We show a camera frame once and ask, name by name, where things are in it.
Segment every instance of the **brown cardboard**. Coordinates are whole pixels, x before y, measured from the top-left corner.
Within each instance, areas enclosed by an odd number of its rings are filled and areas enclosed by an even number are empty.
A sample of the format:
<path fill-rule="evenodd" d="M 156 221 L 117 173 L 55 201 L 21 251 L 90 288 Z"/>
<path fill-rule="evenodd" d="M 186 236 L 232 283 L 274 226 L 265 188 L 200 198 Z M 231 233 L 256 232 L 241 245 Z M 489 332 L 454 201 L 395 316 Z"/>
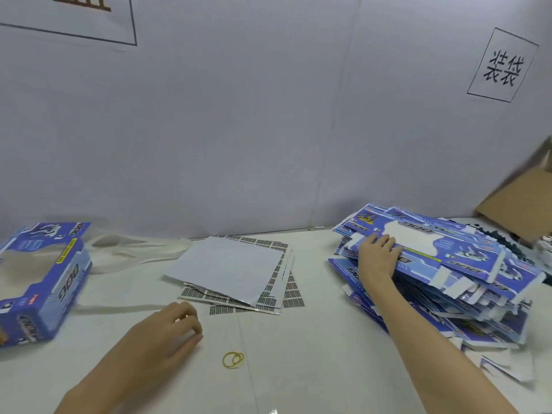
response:
<path fill-rule="evenodd" d="M 526 241 L 549 235 L 552 173 L 534 167 L 489 196 L 476 210 Z"/>

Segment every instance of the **rubber band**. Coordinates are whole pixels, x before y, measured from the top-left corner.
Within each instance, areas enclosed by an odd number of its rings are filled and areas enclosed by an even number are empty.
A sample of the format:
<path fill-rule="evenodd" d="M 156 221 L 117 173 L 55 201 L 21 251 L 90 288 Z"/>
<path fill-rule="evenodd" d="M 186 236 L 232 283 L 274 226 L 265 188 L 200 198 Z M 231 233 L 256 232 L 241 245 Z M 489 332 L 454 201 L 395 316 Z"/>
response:
<path fill-rule="evenodd" d="M 227 365 L 226 362 L 225 362 L 225 359 L 227 356 L 229 355 L 233 355 L 232 357 L 232 364 L 231 365 Z M 224 356 L 223 356 L 223 366 L 226 368 L 226 369 L 236 369 L 238 364 L 242 363 L 245 359 L 245 356 L 243 353 L 239 353 L 239 352 L 228 352 L 226 353 Z"/>

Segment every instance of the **blank sheet of paper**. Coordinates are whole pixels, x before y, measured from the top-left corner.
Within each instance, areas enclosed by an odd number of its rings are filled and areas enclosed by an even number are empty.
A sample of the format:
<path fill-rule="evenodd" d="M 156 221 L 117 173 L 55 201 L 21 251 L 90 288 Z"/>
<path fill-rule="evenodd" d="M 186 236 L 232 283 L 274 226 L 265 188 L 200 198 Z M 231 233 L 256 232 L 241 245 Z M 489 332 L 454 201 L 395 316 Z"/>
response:
<path fill-rule="evenodd" d="M 254 304 L 278 265 L 281 252 L 270 248 L 209 237 L 194 245 L 165 271 L 247 304 Z"/>

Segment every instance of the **paper sign with chinese characters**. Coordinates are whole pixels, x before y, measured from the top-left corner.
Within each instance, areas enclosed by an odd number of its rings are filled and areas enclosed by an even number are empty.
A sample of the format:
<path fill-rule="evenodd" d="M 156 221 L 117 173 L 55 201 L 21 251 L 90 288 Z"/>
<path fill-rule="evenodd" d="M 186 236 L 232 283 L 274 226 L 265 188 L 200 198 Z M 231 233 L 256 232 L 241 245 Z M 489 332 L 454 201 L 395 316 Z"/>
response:
<path fill-rule="evenodd" d="M 468 94 L 511 102 L 539 48 L 496 27 Z"/>
<path fill-rule="evenodd" d="M 136 45 L 131 0 L 0 0 L 0 25 Z"/>

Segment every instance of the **black border frame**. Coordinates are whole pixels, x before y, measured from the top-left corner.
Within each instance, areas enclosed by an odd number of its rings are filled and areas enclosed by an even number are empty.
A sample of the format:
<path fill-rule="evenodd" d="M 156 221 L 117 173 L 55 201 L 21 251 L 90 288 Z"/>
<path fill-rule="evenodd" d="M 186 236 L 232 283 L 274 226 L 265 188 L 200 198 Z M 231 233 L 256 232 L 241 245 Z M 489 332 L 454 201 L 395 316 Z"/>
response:
<path fill-rule="evenodd" d="M 524 40 L 526 42 L 529 42 L 533 45 L 535 45 L 537 47 L 537 49 L 540 47 L 540 45 L 538 43 L 535 43 L 535 42 L 532 42 L 530 41 L 529 39 L 525 39 L 524 37 L 521 37 L 521 36 L 518 36 L 516 34 L 513 34 L 511 32 L 508 32 L 507 30 L 504 30 L 504 29 L 501 29 L 500 27 L 495 27 L 492 31 L 492 35 L 491 35 L 491 38 L 488 40 L 487 42 L 487 47 L 485 48 L 485 52 L 483 53 L 483 56 L 481 57 L 481 62 L 479 63 L 479 67 L 478 67 L 478 70 L 475 72 L 475 75 L 474 75 L 474 79 L 471 81 L 472 83 L 470 84 L 470 88 L 467 89 L 467 94 L 469 95 L 472 95 L 472 96 L 477 96 L 477 97 L 483 97 L 485 99 L 493 99 L 493 100 L 498 100 L 498 101 L 503 101 L 504 103 L 512 103 L 513 100 L 514 100 L 514 97 L 515 95 L 517 94 L 518 90 L 520 89 L 521 85 L 523 84 L 523 81 L 525 80 L 525 77 L 527 76 L 527 73 L 529 72 L 529 68 L 531 68 L 531 65 L 533 64 L 533 60 L 535 59 L 535 56 L 533 56 L 533 58 L 531 59 L 531 63 L 529 64 L 529 66 L 527 67 L 527 71 L 525 71 L 525 75 L 523 76 L 523 79 L 521 80 L 521 83 L 519 84 L 517 90 L 515 91 L 514 95 L 512 96 L 512 100 L 508 101 L 508 100 L 502 100 L 502 99 L 497 99 L 495 97 L 488 97 L 488 96 L 483 96 L 481 94 L 475 94 L 475 93 L 470 93 L 470 90 L 472 89 L 472 85 L 474 84 L 474 81 L 475 81 L 475 78 L 477 77 L 477 75 L 479 74 L 479 70 L 481 68 L 481 64 L 483 63 L 483 58 L 485 58 L 485 55 L 487 54 L 487 49 L 488 49 L 488 46 L 491 44 L 491 40 L 492 40 L 492 37 L 495 33 L 496 30 L 500 30 L 500 32 L 504 32 L 505 34 L 510 34 L 511 36 L 514 36 L 516 38 L 519 38 L 521 40 Z"/>
<path fill-rule="evenodd" d="M 37 27 L 12 25 L 10 23 L 1 23 L 0 22 L 0 26 L 17 28 L 17 29 L 34 30 L 34 31 L 37 31 L 37 32 L 49 33 L 49 34 L 53 34 L 53 35 L 56 35 L 56 34 L 59 35 L 60 34 L 60 35 L 63 35 L 63 36 L 73 36 L 73 37 L 79 37 L 81 39 L 89 39 L 89 40 L 94 40 L 94 41 L 118 43 L 119 45 L 138 46 L 138 39 L 136 38 L 136 25 L 134 23 L 134 9 L 133 9 L 133 1 L 132 0 L 129 0 L 129 6 L 130 6 L 130 18 L 133 22 L 134 43 L 114 41 L 112 39 L 103 39 L 103 38 L 100 38 L 100 37 L 85 36 L 85 35 L 82 35 L 82 34 L 79 35 L 79 34 L 73 34 L 73 33 L 56 32 L 54 30 L 45 30 L 45 29 L 40 29 L 40 28 L 37 28 Z"/>

